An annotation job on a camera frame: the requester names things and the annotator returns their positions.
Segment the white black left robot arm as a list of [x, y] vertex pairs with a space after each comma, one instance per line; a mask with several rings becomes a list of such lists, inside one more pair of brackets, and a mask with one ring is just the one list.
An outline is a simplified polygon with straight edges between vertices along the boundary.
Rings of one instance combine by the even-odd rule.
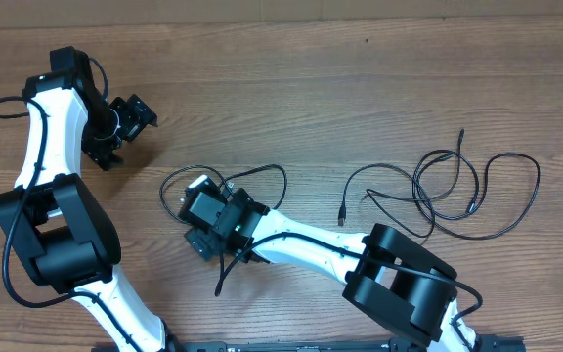
[[50, 71], [28, 78], [16, 97], [29, 134], [14, 188], [0, 194], [4, 288], [33, 309], [77, 302], [112, 338], [112, 351], [180, 351], [126, 278], [117, 231], [81, 178], [83, 155], [109, 171], [122, 162], [115, 150], [157, 124], [136, 95], [110, 101], [95, 84], [97, 64], [73, 47], [53, 50]]

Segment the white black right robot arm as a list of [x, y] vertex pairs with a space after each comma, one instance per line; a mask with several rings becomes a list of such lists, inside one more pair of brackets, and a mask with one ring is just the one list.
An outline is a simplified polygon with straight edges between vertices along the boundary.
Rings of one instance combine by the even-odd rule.
[[473, 351], [477, 335], [463, 322], [456, 296], [466, 286], [455, 269], [392, 227], [344, 234], [294, 221], [258, 203], [204, 183], [185, 190], [180, 217], [186, 238], [204, 260], [289, 264], [343, 284], [343, 297], [387, 330], [428, 351]]

